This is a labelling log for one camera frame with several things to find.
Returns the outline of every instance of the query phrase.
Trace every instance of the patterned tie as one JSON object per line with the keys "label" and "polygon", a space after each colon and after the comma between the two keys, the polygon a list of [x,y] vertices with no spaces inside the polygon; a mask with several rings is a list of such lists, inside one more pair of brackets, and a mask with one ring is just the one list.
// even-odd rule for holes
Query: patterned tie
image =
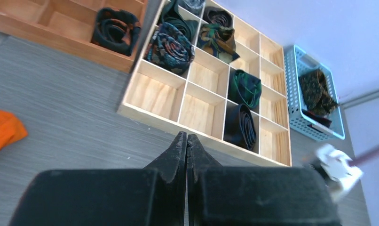
{"label": "patterned tie", "polygon": [[236,70],[229,77],[228,99],[254,109],[259,105],[261,80],[243,70]]}
{"label": "patterned tie", "polygon": [[197,34],[198,22],[195,20],[184,20],[178,11],[178,1],[172,0],[162,9],[158,24],[170,23],[175,26],[191,42]]}
{"label": "patterned tie", "polygon": [[173,25],[163,23],[155,31],[144,59],[177,75],[182,75],[194,60],[194,46]]}
{"label": "patterned tie", "polygon": [[141,24],[133,14],[102,8],[95,23],[92,43],[131,56],[141,31]]}
{"label": "patterned tie", "polygon": [[218,24],[223,27],[232,27],[232,17],[227,11],[208,6],[203,13],[203,20],[210,24]]}
{"label": "patterned tie", "polygon": [[320,70],[311,71],[299,77],[307,110],[316,115],[328,115],[338,107],[338,103],[329,95],[324,73]]}
{"label": "patterned tie", "polygon": [[224,140],[247,150],[253,149],[256,144],[256,131],[252,114],[246,105],[240,104],[227,109]]}
{"label": "patterned tie", "polygon": [[179,0],[180,6],[189,12],[200,15],[205,5],[205,0]]}
{"label": "patterned tie", "polygon": [[218,24],[203,24],[199,31],[198,47],[229,64],[239,58],[235,52],[234,28]]}

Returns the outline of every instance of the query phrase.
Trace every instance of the plastic basket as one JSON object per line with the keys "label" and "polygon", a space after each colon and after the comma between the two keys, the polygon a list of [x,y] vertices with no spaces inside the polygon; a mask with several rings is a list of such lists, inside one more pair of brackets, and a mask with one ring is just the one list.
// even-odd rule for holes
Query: plastic basket
{"label": "plastic basket", "polygon": [[317,141],[332,138],[344,140],[345,131],[339,107],[328,116],[328,119],[332,121],[329,128],[305,116],[301,111],[302,109],[307,110],[307,107],[303,101],[298,77],[318,68],[325,74],[329,94],[338,103],[332,73],[329,68],[316,61],[297,45],[285,51],[284,59],[290,127]]}

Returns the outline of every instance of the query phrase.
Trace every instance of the wooden divider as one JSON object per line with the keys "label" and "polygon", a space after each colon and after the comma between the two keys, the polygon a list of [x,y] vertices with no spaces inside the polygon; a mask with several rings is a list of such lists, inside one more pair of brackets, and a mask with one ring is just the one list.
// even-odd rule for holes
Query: wooden divider
{"label": "wooden divider", "polygon": [[148,0],[0,0],[0,32],[128,73],[137,46],[125,56],[91,43],[95,18],[99,9],[114,7],[143,23],[147,5]]}
{"label": "wooden divider", "polygon": [[[161,3],[154,24],[168,1]],[[212,0],[206,0],[206,6],[222,8]],[[202,20],[203,11],[198,17],[179,7],[184,19],[200,22],[198,29],[206,23]],[[239,59],[227,64],[204,52],[196,47],[196,35],[192,40],[194,62],[182,77],[139,61],[118,112],[169,133],[195,133],[205,146],[255,164],[291,166],[283,49],[235,15],[233,27]],[[146,43],[152,34],[148,34]],[[144,73],[144,67],[149,67],[148,73]],[[260,104],[251,109],[257,144],[250,151],[224,141],[227,110],[237,105],[228,99],[229,75],[236,69],[262,81]]]}

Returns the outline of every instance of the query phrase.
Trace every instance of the gray floor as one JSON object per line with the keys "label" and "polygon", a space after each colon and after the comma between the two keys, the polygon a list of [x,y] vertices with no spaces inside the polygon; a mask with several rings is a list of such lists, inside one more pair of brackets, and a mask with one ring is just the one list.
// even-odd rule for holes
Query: gray floor
{"label": "gray floor", "polygon": [[[142,168],[168,147],[173,135],[115,113],[128,79],[27,41],[9,37],[2,43],[0,109],[16,114],[29,135],[0,151],[0,226],[42,170]],[[295,166],[319,145],[294,131],[291,142]],[[353,156],[349,139],[331,143]],[[251,165],[208,151],[223,165]],[[360,184],[339,211],[344,226],[370,225]]]}

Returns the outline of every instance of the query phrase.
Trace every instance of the wooden tray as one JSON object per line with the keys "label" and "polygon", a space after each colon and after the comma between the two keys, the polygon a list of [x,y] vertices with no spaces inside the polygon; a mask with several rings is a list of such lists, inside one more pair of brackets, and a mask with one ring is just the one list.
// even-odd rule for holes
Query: wooden tray
{"label": "wooden tray", "polygon": [[[167,1],[162,1],[154,23]],[[206,0],[206,5],[222,8],[212,0]],[[184,19],[199,21],[198,31],[206,23],[184,8],[179,11]],[[258,165],[291,166],[283,48],[239,17],[233,15],[233,19],[238,60],[226,64],[195,48],[194,62],[180,77],[141,59],[118,113],[172,134],[197,134],[203,145]],[[239,68],[262,81],[261,102],[252,110],[257,132],[252,151],[223,140],[226,109],[237,105],[227,99],[229,72]]]}
{"label": "wooden tray", "polygon": [[0,0],[0,32],[128,73],[137,47],[125,56],[90,43],[95,17],[99,9],[114,7],[143,24],[147,5],[148,0]]}

